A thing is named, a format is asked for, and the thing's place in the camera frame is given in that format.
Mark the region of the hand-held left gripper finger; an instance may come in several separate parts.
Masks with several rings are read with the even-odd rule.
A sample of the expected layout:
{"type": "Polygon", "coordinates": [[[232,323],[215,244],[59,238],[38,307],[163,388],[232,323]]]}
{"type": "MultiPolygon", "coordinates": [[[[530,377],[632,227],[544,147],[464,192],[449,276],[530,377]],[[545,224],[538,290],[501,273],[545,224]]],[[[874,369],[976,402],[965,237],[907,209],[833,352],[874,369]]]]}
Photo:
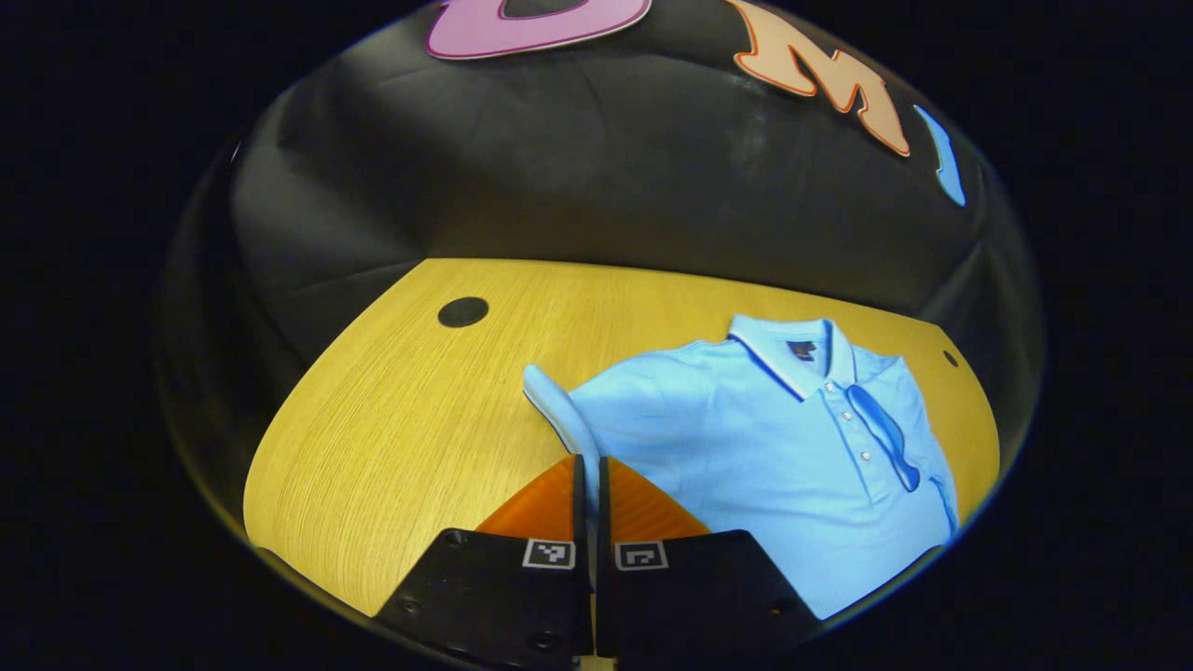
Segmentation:
{"type": "Polygon", "coordinates": [[[750,533],[712,533],[639,472],[600,461],[596,654],[619,665],[769,665],[821,632],[750,533]]]}
{"type": "Polygon", "coordinates": [[[594,648],[583,458],[561,458],[480,527],[441,530],[376,621],[468,671],[576,671],[594,648]]]}

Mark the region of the light blue T-shirt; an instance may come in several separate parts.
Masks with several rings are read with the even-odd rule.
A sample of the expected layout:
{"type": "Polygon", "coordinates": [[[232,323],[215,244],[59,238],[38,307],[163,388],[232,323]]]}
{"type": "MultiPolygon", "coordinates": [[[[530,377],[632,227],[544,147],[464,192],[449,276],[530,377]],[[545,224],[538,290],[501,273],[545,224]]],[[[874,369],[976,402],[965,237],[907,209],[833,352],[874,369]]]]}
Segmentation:
{"type": "Polygon", "coordinates": [[[707,529],[750,533],[821,620],[960,529],[911,368],[830,320],[737,315],[721,341],[635,356],[575,390],[530,365],[524,393],[583,456],[589,504],[616,458],[707,529]]]}

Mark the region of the black backdrop cloth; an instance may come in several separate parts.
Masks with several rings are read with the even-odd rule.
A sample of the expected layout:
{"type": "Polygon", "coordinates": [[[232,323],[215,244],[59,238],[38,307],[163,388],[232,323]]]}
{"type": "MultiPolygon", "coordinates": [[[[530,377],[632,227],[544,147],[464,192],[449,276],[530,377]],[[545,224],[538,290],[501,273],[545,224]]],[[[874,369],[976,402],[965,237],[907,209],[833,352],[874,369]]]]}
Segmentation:
{"type": "Polygon", "coordinates": [[[1019,453],[1047,347],[1030,247],[993,164],[903,76],[778,12],[882,78],[908,156],[859,110],[744,73],[725,0],[477,61],[427,53],[440,16],[299,76],[197,183],[157,307],[163,415],[194,464],[245,468],[324,349],[432,256],[704,273],[937,324],[1019,453]]]}

